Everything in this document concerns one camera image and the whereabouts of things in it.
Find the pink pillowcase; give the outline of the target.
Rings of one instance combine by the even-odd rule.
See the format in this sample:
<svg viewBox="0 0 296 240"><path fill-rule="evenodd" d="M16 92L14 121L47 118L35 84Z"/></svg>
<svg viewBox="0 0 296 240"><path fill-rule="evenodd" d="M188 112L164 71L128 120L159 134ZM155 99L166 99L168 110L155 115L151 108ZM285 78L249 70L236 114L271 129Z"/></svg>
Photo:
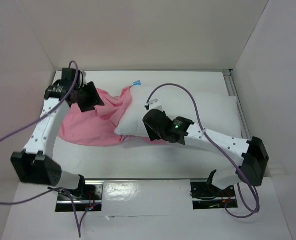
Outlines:
<svg viewBox="0 0 296 240"><path fill-rule="evenodd" d="M58 137L66 142L91 147L109 147L133 139L150 142L142 117L145 102L154 90L151 86L128 86L119 96L98 89L103 106L81 112L73 104L65 116Z"/></svg>

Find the white pillow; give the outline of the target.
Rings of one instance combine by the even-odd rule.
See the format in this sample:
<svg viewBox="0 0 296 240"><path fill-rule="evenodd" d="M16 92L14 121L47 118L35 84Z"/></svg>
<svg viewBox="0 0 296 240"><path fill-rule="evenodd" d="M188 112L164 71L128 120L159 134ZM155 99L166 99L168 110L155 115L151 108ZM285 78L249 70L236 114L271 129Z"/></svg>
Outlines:
<svg viewBox="0 0 296 240"><path fill-rule="evenodd" d="M142 119L147 112L144 107L146 100L154 89L152 86L144 85L130 88L132 101L115 128L116 135L148 137ZM209 92L193 92L192 96L203 127L241 138L241 123L235 97ZM153 94L152 99L161 102L162 109L170 119L184 117L197 123L193 102L184 90L174 86L164 86Z"/></svg>

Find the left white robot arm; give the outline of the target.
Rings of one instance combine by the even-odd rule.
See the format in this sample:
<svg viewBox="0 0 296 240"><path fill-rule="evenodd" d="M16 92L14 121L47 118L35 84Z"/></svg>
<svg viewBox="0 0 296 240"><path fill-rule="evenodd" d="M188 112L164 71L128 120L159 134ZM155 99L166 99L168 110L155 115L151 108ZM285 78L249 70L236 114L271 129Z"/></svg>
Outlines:
<svg viewBox="0 0 296 240"><path fill-rule="evenodd" d="M96 187L86 184L82 175L63 171L52 159L57 134L72 104L81 112L103 106L94 84L85 84L82 72L68 67L63 68L61 78L45 90L41 121L23 149L12 153L10 161L20 182L63 187L70 196L80 200L93 196Z"/></svg>

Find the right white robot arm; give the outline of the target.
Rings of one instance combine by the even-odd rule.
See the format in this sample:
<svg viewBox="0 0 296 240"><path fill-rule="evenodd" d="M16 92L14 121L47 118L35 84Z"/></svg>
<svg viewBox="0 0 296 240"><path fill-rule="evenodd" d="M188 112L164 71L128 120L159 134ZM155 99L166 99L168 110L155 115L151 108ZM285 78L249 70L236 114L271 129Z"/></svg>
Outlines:
<svg viewBox="0 0 296 240"><path fill-rule="evenodd" d="M269 156L260 138L242 139L204 129L192 120L177 117L171 120L158 109L149 110L143 124L151 141L164 140L172 144L197 147L212 153L223 154L231 167L213 170L206 190L211 196L238 183L259 187L262 184Z"/></svg>

